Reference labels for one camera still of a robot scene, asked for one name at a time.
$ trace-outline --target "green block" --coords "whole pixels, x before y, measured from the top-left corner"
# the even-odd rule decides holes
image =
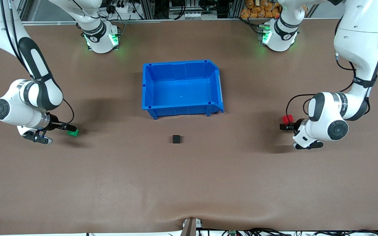
[[[72,132],[72,131],[67,131],[66,132],[67,135],[70,135],[70,136],[74,136],[74,137],[77,137],[78,136],[78,129],[75,130],[75,132]]]

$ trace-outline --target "small black block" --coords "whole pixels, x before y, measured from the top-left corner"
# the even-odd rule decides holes
[[[180,135],[173,135],[173,143],[180,143]]]

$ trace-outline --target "brown table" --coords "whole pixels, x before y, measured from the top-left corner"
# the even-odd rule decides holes
[[[335,25],[307,20],[276,53],[238,21],[129,24],[105,55],[87,51],[75,26],[27,27],[81,136],[52,131],[45,146],[0,122],[0,234],[166,231],[187,217],[222,229],[378,229],[378,82],[371,112],[342,141],[297,151],[278,130],[292,96],[350,83],[334,60]],[[142,64],[198,59],[219,66],[226,112],[150,118]],[[18,78],[27,73],[0,50],[0,96]],[[66,105],[53,113],[71,117]]]

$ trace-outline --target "red block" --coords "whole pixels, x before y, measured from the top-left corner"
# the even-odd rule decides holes
[[[284,124],[289,124],[290,122],[293,122],[293,121],[294,121],[294,118],[291,114],[289,114],[288,116],[285,115],[284,117],[282,117],[282,122]]]

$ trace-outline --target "blue plastic tray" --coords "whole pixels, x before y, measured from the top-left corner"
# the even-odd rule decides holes
[[[142,109],[155,120],[224,112],[218,67],[210,60],[144,64]]]

